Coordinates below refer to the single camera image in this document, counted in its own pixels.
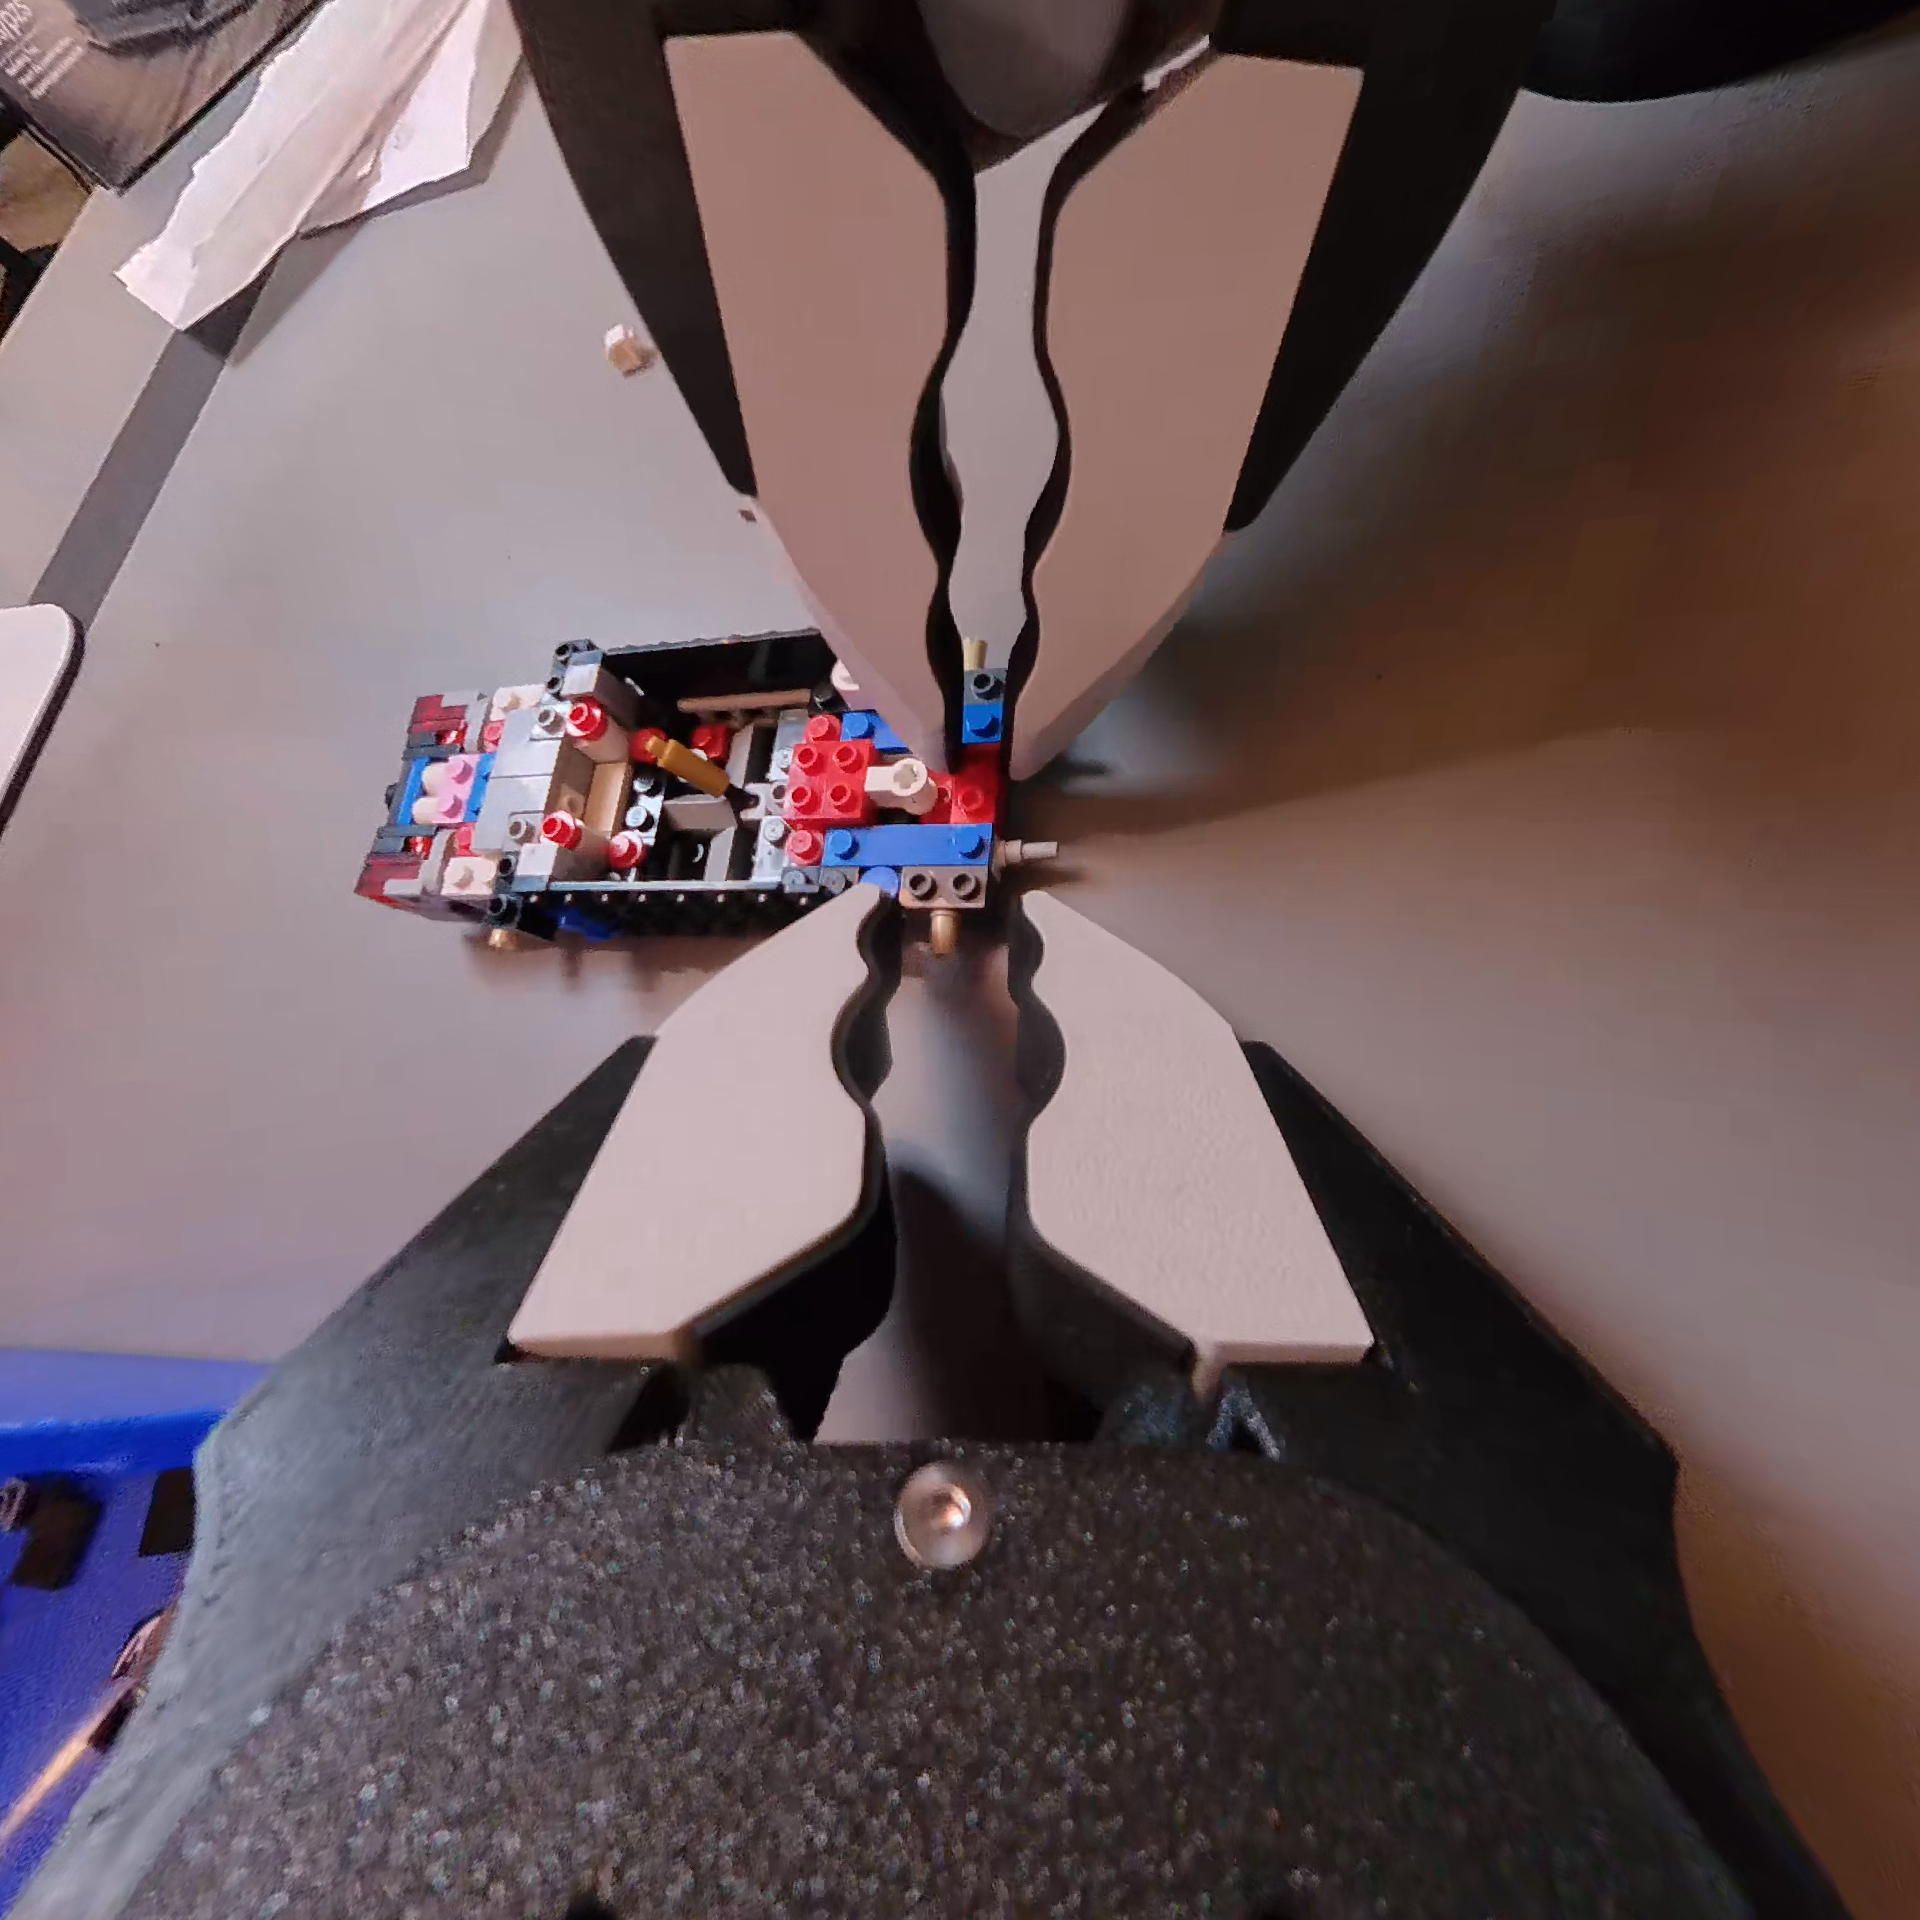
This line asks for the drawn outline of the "lego set box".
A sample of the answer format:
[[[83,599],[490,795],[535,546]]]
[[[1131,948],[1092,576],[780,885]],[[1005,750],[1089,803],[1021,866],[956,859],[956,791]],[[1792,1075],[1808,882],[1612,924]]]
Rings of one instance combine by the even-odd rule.
[[[5,127],[123,188],[312,9],[5,3]]]

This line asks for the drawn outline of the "partly built lego car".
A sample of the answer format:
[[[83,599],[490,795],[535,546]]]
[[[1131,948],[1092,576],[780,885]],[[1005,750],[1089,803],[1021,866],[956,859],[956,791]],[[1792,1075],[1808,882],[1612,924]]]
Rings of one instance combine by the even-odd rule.
[[[355,899],[495,943],[795,924],[866,882],[947,954],[995,882],[1059,857],[1003,834],[1003,674],[956,680],[953,770],[880,714],[818,629],[557,646],[547,675],[411,704]]]

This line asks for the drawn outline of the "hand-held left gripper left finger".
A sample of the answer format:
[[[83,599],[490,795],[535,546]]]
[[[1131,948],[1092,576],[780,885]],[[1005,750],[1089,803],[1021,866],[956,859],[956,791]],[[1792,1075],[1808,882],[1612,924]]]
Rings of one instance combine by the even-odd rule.
[[[515,1309],[515,1352],[744,1363],[820,1427],[897,1272],[873,1115],[894,985],[897,909],[852,887],[690,995]]]

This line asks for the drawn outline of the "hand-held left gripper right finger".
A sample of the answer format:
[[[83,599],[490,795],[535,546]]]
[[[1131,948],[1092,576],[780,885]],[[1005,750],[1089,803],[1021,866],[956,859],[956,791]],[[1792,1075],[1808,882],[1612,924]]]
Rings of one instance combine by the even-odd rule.
[[[1009,924],[1025,1098],[1009,1259],[1050,1378],[1349,1366],[1372,1327],[1228,1019],[1052,893]]]

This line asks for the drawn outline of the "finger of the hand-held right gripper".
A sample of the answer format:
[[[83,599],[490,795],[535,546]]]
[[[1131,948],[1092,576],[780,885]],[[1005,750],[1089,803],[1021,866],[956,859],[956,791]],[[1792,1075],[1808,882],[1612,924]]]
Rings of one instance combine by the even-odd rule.
[[[662,46],[757,515],[873,710],[947,743],[914,419],[947,341],[938,181],[798,33]]]
[[[1359,70],[1211,56],[1068,187],[1046,275],[1068,466],[1017,763],[1113,699],[1221,543],[1359,90]]]

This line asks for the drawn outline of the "blue plastic bin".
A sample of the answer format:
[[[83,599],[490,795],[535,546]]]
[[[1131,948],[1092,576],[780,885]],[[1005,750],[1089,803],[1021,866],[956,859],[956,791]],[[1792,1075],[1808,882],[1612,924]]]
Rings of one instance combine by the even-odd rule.
[[[30,1476],[131,1476],[190,1465],[205,1435],[264,1370],[246,1363],[5,1352],[5,1489]],[[140,1670],[105,1713],[5,1800],[5,1910],[9,1910],[140,1703],[175,1608],[139,1636]]]

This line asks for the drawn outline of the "white paper bags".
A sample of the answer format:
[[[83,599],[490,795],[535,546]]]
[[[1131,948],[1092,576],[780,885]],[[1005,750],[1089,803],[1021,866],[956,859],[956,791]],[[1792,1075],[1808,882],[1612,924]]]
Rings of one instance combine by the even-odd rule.
[[[510,3],[325,3],[122,285],[197,326],[296,236],[467,173],[515,66]]]

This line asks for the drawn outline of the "white book stand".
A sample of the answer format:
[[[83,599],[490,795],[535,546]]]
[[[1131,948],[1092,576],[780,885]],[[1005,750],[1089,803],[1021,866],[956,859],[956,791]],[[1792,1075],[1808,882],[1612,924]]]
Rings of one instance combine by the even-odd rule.
[[[59,605],[5,612],[5,827],[78,681],[84,629]]]

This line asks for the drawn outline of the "small lego bricks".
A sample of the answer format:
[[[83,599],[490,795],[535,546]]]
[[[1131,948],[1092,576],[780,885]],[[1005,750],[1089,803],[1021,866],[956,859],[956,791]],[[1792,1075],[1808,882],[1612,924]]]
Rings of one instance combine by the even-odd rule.
[[[193,1549],[190,1465],[5,1489],[5,1800],[92,1730],[140,1670]]]

